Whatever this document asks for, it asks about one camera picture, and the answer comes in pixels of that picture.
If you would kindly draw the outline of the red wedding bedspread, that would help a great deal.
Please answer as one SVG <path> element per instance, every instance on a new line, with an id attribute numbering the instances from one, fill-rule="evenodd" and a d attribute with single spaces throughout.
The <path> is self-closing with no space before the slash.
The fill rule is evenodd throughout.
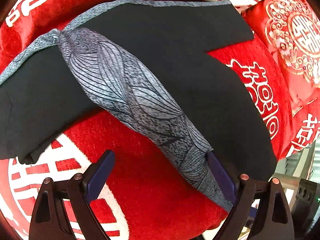
<path id="1" fill-rule="evenodd" d="M 113 1 L 1 0 L 1 74 L 40 35 Z M 244 19 L 243 13 L 263 0 L 144 1 L 229 1 Z M 313 1 L 306 1 L 316 14 Z M 252 40 L 208 54 L 231 68 L 252 96 L 277 166 L 287 158 L 280 155 L 289 137 L 285 128 L 292 126 L 290 95 L 280 67 L 250 29 Z M 84 172 L 106 150 L 114 152 L 115 164 L 98 198 L 88 204 Z M 101 238 L 194 239 L 220 226 L 229 211 L 188 183 L 148 137 L 101 107 L 64 128 L 36 163 L 1 158 L 1 239 L 96 239 L 89 217 L 97 220 Z"/>

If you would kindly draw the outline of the red embroidered pillow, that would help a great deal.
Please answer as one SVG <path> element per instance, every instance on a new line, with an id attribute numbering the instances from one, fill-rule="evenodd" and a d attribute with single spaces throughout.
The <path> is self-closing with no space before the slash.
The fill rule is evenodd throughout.
<path id="1" fill-rule="evenodd" d="M 263 0 L 243 13 L 280 67 L 292 126 L 281 158 L 319 137 L 319 19 L 306 0 Z"/>

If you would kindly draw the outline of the black pants with blue trim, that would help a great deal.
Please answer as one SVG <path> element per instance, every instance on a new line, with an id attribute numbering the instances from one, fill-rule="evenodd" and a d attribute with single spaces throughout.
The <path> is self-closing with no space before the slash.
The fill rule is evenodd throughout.
<path id="1" fill-rule="evenodd" d="M 1 158 L 36 163 L 64 128 L 101 107 L 230 210 L 218 174 L 268 180 L 277 161 L 240 77 L 208 53 L 252 39 L 229 1 L 96 5 L 40 35 L 1 74 Z"/>

